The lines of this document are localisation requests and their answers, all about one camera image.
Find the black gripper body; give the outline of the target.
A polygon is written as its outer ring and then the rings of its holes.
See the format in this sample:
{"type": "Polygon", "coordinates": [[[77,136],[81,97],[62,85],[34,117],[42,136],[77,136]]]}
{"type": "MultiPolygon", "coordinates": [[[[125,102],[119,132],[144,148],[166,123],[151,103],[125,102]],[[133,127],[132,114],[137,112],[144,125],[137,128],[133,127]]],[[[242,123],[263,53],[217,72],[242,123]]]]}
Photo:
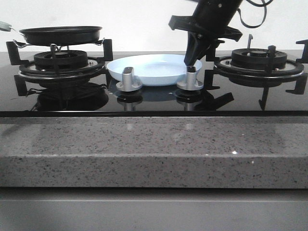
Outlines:
{"type": "Polygon", "coordinates": [[[229,26],[212,26],[213,23],[202,25],[198,23],[193,16],[173,15],[171,16],[168,25],[172,30],[178,29],[192,32],[197,35],[201,34],[204,38],[207,39],[226,38],[239,41],[243,35],[238,29],[229,26]]]}

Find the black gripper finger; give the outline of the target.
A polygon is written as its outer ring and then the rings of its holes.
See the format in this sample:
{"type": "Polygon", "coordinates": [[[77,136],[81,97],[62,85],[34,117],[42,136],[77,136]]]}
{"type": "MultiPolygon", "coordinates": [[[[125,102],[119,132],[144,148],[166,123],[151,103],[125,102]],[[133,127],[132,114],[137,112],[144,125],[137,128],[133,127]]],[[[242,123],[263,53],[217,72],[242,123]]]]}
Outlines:
{"type": "Polygon", "coordinates": [[[216,48],[225,41],[220,39],[215,40],[201,40],[197,39],[192,52],[192,64],[197,60],[201,60],[205,56],[206,61],[214,62],[216,57],[216,48]]]}
{"type": "Polygon", "coordinates": [[[202,35],[188,32],[184,63],[186,65],[194,65],[196,60],[200,60],[204,57],[204,49],[205,40],[202,38],[202,35]]]}

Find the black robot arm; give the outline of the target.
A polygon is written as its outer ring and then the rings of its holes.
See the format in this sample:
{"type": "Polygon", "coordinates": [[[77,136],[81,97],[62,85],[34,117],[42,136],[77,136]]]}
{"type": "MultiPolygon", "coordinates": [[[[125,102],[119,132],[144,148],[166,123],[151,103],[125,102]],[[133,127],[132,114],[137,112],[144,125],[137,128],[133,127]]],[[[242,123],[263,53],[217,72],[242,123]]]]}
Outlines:
{"type": "Polygon", "coordinates": [[[243,35],[229,27],[241,0],[200,0],[191,16],[171,16],[169,26],[188,32],[184,63],[192,66],[208,55],[222,42],[220,39],[239,41],[243,35]]]}

